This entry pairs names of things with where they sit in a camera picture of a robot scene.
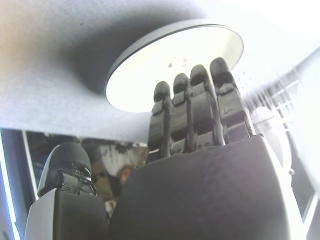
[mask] robotic hand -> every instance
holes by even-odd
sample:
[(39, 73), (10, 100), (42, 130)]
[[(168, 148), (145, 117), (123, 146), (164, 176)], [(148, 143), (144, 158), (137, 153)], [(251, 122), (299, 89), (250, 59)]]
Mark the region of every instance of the robotic hand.
[(154, 91), (146, 165), (132, 171), (107, 231), (90, 162), (56, 147), (29, 213), (26, 240), (305, 239), (290, 185), (267, 141), (255, 135), (222, 58)]

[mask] white round object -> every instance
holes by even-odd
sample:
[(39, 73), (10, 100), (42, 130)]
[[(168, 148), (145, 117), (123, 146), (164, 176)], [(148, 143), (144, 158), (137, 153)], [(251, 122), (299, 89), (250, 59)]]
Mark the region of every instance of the white round object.
[(229, 27), (207, 20), (177, 22), (141, 38), (115, 61), (106, 85), (106, 97), (115, 108), (133, 113), (149, 112), (157, 83), (166, 81), (173, 96), (176, 75), (190, 76), (202, 64), (222, 57), (232, 69), (244, 50), (242, 38)]

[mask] blue light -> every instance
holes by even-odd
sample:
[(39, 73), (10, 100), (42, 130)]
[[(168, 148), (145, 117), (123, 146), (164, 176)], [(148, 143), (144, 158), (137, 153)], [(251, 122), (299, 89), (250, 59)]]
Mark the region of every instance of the blue light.
[(5, 154), (4, 154), (4, 147), (2, 144), (1, 133), (0, 133), (0, 164), (1, 164), (1, 171), (2, 171), (2, 178), (3, 178), (6, 202), (7, 202), (8, 208), (9, 208), (9, 215), (10, 215), (14, 239), (20, 240), (20, 235), (19, 235), (18, 229), (15, 224), (16, 214), (15, 214), (14, 203), (12, 201), (12, 196), (11, 196), (11, 190), (10, 190), (10, 185), (9, 185), (9, 178), (8, 178), (8, 173), (7, 173), (7, 166), (6, 166), (6, 161), (5, 161)]

